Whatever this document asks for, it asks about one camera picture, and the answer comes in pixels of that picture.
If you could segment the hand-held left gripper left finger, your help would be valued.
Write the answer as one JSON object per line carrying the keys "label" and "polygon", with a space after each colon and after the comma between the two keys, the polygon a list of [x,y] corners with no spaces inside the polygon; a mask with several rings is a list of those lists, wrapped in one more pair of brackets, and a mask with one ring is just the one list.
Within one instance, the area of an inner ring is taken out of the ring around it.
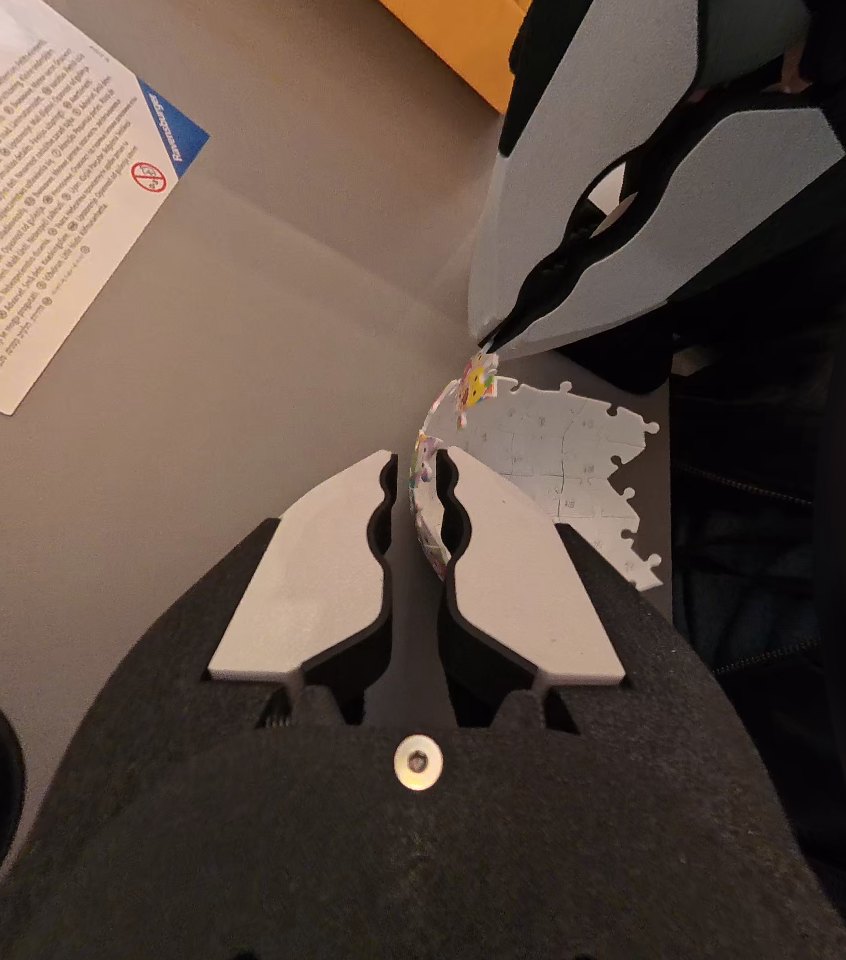
{"label": "hand-held left gripper left finger", "polygon": [[373,683],[392,649],[397,456],[378,450],[304,494],[274,533],[209,662],[218,681]]}

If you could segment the person's right hand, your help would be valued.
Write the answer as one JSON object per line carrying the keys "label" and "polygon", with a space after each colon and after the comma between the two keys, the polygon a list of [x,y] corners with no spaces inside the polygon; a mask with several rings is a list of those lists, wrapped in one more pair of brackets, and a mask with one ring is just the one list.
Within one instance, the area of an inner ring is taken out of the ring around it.
{"label": "person's right hand", "polygon": [[771,87],[768,92],[776,92],[785,95],[799,95],[810,88],[812,82],[802,77],[800,72],[802,55],[806,47],[806,39],[791,44],[782,57],[781,72],[779,80]]}

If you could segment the partly built puzzle ball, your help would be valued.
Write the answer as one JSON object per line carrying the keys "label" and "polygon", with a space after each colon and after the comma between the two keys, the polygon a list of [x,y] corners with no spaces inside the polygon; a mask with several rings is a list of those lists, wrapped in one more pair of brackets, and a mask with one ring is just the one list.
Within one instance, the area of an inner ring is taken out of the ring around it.
{"label": "partly built puzzle ball", "polygon": [[662,585],[657,554],[633,546],[640,520],[634,491],[617,491],[610,476],[641,455],[655,422],[607,401],[584,397],[562,383],[543,390],[496,376],[497,393],[457,420],[460,382],[453,380],[429,409],[409,470],[408,502],[430,566],[444,579],[450,552],[441,538],[443,505],[436,491],[436,450],[456,446],[513,483],[555,523],[566,523],[639,592]]}

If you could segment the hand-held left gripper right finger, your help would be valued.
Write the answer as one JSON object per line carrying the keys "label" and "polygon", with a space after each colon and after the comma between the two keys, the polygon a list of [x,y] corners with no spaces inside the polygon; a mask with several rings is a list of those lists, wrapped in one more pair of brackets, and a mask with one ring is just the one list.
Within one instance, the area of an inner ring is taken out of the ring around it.
{"label": "hand-held left gripper right finger", "polygon": [[437,452],[450,552],[440,654],[468,690],[614,687],[624,679],[560,529],[457,446]]}

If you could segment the folded paper leaflet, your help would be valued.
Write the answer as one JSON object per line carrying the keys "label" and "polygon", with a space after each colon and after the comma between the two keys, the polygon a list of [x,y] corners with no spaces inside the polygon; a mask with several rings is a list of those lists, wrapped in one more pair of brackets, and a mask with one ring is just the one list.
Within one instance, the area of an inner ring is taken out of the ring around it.
{"label": "folded paper leaflet", "polygon": [[209,141],[52,6],[0,1],[0,414]]}

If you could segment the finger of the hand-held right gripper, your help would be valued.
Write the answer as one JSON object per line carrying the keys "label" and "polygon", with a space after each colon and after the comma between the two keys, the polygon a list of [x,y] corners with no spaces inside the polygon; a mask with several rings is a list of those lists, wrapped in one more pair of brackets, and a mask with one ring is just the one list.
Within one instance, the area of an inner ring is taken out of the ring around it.
{"label": "finger of the hand-held right gripper", "polygon": [[718,257],[839,162],[817,106],[733,112],[693,146],[633,234],[581,269],[566,297],[500,356],[528,356],[611,330],[664,305]]}
{"label": "finger of the hand-held right gripper", "polygon": [[500,146],[470,274],[475,339],[511,313],[578,201],[690,91],[698,21],[698,2],[590,3],[515,142]]}

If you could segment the yellow plastic bin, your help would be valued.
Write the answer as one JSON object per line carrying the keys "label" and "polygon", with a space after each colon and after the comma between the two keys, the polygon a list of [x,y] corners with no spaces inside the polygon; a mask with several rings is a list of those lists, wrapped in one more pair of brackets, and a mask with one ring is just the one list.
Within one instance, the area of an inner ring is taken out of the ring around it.
{"label": "yellow plastic bin", "polygon": [[504,114],[513,87],[509,55],[529,1],[382,1],[417,39]]}

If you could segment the person's jacketed torso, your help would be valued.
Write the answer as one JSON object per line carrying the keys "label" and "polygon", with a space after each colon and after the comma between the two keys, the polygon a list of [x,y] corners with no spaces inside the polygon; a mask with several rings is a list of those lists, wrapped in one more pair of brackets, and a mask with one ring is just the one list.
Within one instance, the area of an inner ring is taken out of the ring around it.
{"label": "person's jacketed torso", "polygon": [[673,612],[846,910],[846,309],[671,387]]}

